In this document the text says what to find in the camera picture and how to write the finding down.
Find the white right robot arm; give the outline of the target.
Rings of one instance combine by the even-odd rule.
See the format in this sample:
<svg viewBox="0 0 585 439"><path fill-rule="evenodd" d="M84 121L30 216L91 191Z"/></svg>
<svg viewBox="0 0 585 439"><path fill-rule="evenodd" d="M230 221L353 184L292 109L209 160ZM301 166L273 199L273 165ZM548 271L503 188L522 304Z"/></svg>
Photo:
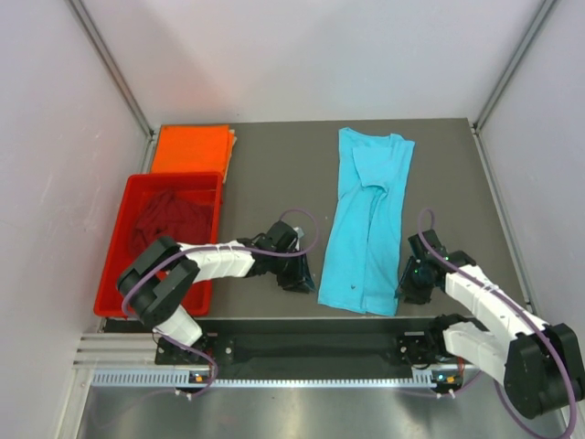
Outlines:
<svg viewBox="0 0 585 439"><path fill-rule="evenodd" d="M473 363L527 419L583 401L580 344L568 325L551 325L521 309L466 252L448 252L435 230L410 236L409 246L398 289L405 301L426 304L440 289L472 314L432 319L424 332L426 359Z"/></svg>

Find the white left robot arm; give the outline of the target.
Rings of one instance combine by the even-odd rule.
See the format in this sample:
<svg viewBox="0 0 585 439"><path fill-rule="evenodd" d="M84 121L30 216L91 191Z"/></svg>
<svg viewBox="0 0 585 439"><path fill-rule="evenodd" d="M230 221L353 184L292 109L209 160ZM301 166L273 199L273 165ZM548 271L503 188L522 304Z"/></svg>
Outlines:
<svg viewBox="0 0 585 439"><path fill-rule="evenodd" d="M284 291L315 290L301 232L282 220L251 239L192 245L169 236L156 239L120 275L116 289L122 310L175 345L187 362L207 354L203 329L182 305L194 284L219 278L250 278L267 273Z"/></svg>

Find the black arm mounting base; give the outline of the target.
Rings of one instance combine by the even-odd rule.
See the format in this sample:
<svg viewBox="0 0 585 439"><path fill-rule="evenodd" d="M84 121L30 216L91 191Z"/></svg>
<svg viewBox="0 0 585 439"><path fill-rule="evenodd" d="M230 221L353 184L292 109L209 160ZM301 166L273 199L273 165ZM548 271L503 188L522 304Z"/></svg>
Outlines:
<svg viewBox="0 0 585 439"><path fill-rule="evenodd" d="M224 380L409 378L456 361L425 336L429 317L202 319L197 349Z"/></svg>

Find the light blue t shirt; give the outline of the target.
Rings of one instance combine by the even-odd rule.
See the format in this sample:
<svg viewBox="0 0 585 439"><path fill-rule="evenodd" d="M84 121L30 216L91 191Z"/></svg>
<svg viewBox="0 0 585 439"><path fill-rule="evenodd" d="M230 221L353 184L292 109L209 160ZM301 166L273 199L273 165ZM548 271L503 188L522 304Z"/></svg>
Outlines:
<svg viewBox="0 0 585 439"><path fill-rule="evenodd" d="M415 143L349 127L338 133L337 205L318 303L359 314L397 312L401 220Z"/></svg>

